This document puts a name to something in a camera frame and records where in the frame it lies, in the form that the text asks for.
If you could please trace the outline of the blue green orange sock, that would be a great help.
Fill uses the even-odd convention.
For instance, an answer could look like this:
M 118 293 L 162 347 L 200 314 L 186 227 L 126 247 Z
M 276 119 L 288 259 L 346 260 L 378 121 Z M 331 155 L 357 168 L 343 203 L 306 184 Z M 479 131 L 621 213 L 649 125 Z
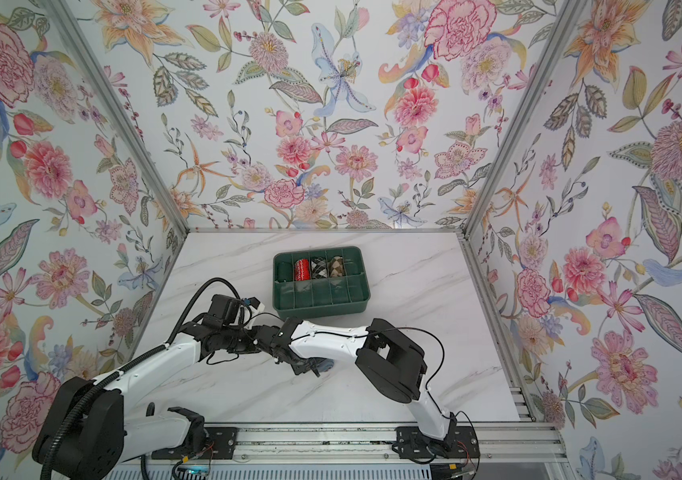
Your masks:
M 312 367 L 311 370 L 320 376 L 322 373 L 329 372 L 335 365 L 335 362 L 327 358 L 313 358 L 311 360 Z

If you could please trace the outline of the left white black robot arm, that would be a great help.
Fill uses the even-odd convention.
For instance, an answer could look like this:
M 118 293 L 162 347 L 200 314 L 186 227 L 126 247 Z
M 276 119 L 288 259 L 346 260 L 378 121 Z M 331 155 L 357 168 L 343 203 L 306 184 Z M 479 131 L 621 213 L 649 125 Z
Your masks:
M 254 297 L 217 294 L 198 315 L 185 307 L 160 345 L 92 380 L 66 381 L 33 447 L 41 478 L 103 479 L 118 464 L 155 451 L 171 450 L 183 459 L 207 453 L 215 441 L 200 413 L 175 406 L 138 419 L 128 415 L 159 385 L 218 351 L 234 357 L 255 352 L 248 323 L 263 310 Z

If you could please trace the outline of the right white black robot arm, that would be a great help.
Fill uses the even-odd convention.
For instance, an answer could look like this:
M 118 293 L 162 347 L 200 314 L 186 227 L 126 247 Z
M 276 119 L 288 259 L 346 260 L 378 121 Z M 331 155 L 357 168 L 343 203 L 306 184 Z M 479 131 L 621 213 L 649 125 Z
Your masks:
M 315 375 L 341 362 L 353 364 L 384 397 L 405 405 L 423 442 L 448 451 L 457 419 L 445 412 L 429 388 L 425 351 L 402 328 L 376 318 L 367 327 L 338 328 L 290 319 L 278 326 L 255 326 L 251 343 L 296 375 Z

